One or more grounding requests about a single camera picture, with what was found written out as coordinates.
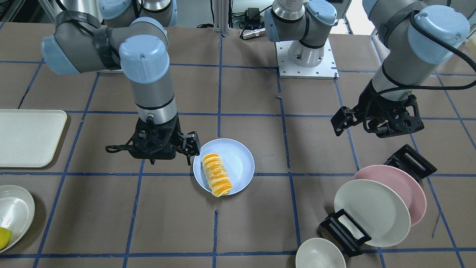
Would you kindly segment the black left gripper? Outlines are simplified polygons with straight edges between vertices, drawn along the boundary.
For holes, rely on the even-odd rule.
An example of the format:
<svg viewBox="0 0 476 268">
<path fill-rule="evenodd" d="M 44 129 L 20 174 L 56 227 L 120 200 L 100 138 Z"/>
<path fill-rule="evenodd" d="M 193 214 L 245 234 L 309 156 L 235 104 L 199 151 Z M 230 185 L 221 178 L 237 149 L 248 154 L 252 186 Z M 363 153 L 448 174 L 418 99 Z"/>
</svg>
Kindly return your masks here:
<svg viewBox="0 0 476 268">
<path fill-rule="evenodd" d="M 415 95 L 402 101 L 374 98 L 370 105 L 367 129 L 379 138 L 411 134 L 424 129 Z"/>
</svg>

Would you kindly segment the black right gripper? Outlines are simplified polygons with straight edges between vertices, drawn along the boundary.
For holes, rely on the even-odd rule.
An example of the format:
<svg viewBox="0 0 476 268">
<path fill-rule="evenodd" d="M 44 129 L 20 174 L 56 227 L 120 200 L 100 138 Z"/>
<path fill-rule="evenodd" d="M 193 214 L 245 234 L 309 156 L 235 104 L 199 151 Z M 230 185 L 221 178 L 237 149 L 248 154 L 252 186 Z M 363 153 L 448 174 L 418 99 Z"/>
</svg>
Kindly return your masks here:
<svg viewBox="0 0 476 268">
<path fill-rule="evenodd" d="M 151 164 L 155 160 L 172 160 L 177 154 L 173 141 L 180 133 L 177 115 L 164 124 L 138 119 L 129 153 L 136 159 L 149 159 Z"/>
</svg>

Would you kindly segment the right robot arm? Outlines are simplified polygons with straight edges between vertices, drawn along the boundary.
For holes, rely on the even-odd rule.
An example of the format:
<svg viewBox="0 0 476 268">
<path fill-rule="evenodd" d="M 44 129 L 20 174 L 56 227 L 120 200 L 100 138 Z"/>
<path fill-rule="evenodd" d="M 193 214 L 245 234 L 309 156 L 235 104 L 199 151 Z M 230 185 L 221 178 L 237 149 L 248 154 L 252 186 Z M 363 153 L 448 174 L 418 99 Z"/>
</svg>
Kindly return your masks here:
<svg viewBox="0 0 476 268">
<path fill-rule="evenodd" d="M 126 144 L 106 146 L 106 151 L 128 151 L 150 163 L 174 159 L 185 149 L 165 30 L 176 24 L 176 1 L 101 0 L 99 8 L 106 27 L 86 12 L 58 14 L 54 34 L 41 42 L 43 58 L 57 74 L 123 71 L 139 119 Z"/>
</svg>

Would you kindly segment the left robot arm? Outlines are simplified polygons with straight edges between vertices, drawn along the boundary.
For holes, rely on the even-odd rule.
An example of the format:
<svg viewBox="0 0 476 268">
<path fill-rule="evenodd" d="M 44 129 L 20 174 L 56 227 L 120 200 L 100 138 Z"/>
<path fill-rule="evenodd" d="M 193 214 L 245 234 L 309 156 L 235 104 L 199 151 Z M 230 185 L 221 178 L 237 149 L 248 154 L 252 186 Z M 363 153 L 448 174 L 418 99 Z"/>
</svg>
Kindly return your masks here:
<svg viewBox="0 0 476 268">
<path fill-rule="evenodd" d="M 414 90 L 475 86 L 475 82 L 423 86 L 452 56 L 475 69 L 475 61 L 459 51 L 475 24 L 474 0 L 364 0 L 362 6 L 388 54 L 359 95 L 357 105 L 343 106 L 331 118 L 336 136 L 358 124 L 379 138 L 421 131 L 424 124 Z M 308 68 L 321 63 L 325 41 L 336 22 L 336 8 L 326 0 L 275 0 L 264 12 L 267 38 L 291 41 L 291 61 Z"/>
</svg>

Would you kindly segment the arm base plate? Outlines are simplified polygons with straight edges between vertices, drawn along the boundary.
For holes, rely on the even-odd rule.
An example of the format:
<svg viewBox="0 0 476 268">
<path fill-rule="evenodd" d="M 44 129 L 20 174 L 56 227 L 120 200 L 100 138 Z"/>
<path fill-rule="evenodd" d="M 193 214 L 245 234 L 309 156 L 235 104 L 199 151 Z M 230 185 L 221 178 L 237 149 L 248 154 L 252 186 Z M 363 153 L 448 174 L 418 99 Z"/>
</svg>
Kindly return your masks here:
<svg viewBox="0 0 476 268">
<path fill-rule="evenodd" d="M 310 49 L 299 41 L 276 42 L 280 78 L 337 79 L 338 68 L 329 39 L 323 47 Z"/>
</svg>

